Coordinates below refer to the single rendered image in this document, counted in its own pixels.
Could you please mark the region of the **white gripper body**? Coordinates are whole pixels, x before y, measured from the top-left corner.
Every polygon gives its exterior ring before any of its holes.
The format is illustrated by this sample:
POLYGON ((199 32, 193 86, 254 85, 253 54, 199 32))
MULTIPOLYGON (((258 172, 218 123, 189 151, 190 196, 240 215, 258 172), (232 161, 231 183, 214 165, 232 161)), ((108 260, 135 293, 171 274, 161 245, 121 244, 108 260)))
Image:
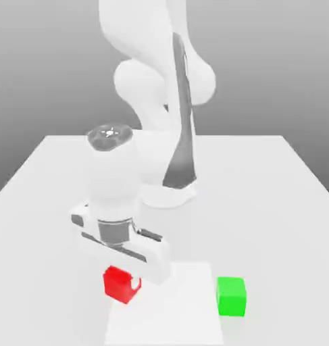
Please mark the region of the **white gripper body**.
POLYGON ((170 277, 170 246, 161 236, 146 237, 132 231, 128 242, 106 245, 80 232, 78 246, 105 269, 114 266, 157 285, 163 284, 170 277))

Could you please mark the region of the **small red cube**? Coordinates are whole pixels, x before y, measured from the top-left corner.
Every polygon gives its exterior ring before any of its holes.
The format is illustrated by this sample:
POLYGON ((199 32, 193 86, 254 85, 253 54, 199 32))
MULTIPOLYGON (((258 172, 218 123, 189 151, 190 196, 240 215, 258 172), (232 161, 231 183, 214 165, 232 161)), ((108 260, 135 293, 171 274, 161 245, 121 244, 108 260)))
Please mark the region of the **small red cube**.
POLYGON ((110 266, 103 274, 105 294, 123 304, 128 304, 141 288, 138 290, 131 289, 130 281, 132 277, 133 275, 129 272, 110 266))

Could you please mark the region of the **small green cube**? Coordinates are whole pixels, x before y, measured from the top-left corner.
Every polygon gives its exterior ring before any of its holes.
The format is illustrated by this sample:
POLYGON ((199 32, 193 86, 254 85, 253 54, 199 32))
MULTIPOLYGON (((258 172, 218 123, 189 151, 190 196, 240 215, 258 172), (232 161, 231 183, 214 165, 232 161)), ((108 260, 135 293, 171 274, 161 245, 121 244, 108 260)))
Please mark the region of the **small green cube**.
POLYGON ((218 277, 216 299, 219 315, 244 317, 247 306, 247 291, 244 279, 240 277, 218 277))

